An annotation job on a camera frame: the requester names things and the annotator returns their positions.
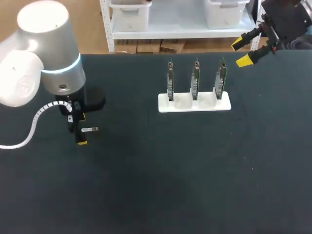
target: white shelf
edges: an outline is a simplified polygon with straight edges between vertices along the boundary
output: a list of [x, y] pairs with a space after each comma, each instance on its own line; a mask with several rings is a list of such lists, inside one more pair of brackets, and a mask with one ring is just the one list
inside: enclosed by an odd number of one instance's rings
[[147, 32], [118, 32], [114, 39], [188, 39], [239, 37], [255, 28], [245, 9], [237, 28], [209, 29], [205, 21], [203, 0], [153, 0]]

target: wooden floor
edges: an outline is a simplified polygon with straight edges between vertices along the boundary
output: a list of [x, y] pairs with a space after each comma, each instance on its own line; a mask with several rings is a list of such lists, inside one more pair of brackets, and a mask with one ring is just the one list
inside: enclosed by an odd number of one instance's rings
[[[34, 1], [0, 0], [0, 41], [16, 30], [19, 10]], [[69, 11], [80, 52], [82, 54], [107, 54], [108, 48], [99, 0], [58, 1], [63, 3]], [[231, 44], [235, 40], [233, 38], [188, 40], [183, 52], [231, 51]]]

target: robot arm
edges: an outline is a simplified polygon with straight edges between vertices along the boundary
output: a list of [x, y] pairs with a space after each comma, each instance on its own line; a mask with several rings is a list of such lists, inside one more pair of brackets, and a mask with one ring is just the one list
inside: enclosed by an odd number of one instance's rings
[[266, 12], [262, 15], [263, 22], [258, 28], [242, 34], [232, 48], [240, 49], [261, 33], [269, 38], [267, 45], [239, 59], [239, 67], [254, 65], [268, 53], [283, 49], [286, 43], [304, 35], [312, 25], [312, 0], [265, 0], [262, 7]]
[[40, 80], [56, 101], [43, 106], [33, 118], [30, 133], [17, 145], [0, 145], [16, 149], [32, 138], [39, 116], [53, 106], [60, 106], [67, 117], [68, 130], [76, 143], [87, 143], [86, 132], [97, 127], [81, 128], [85, 113], [101, 110], [105, 105], [102, 90], [92, 90], [87, 101], [85, 73], [80, 59], [69, 13], [53, 0], [40, 0], [25, 6], [18, 14], [18, 30], [0, 42], [0, 103], [18, 107], [37, 93]]
[[80, 53], [67, 9], [42, 0], [18, 14], [18, 30], [0, 42], [0, 103], [21, 106], [39, 88], [56, 96], [70, 96], [85, 84]]

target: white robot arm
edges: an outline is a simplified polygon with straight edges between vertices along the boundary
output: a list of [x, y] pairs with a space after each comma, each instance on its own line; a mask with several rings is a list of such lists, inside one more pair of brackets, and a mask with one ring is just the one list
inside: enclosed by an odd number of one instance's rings
[[41, 0], [18, 14], [18, 30], [0, 43], [0, 103], [18, 107], [46, 89], [67, 96], [81, 89], [85, 75], [67, 9]]

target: cardboard box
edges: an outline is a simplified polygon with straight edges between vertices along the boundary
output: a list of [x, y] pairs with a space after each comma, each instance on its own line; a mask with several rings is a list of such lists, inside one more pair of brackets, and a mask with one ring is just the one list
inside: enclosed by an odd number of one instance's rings
[[165, 39], [161, 43], [160, 51], [180, 54], [183, 51], [185, 43], [186, 40], [184, 39]]
[[154, 53], [158, 54], [160, 52], [160, 42], [161, 40], [139, 40], [137, 44], [138, 53]]
[[136, 54], [137, 40], [116, 40], [115, 41], [116, 54]]

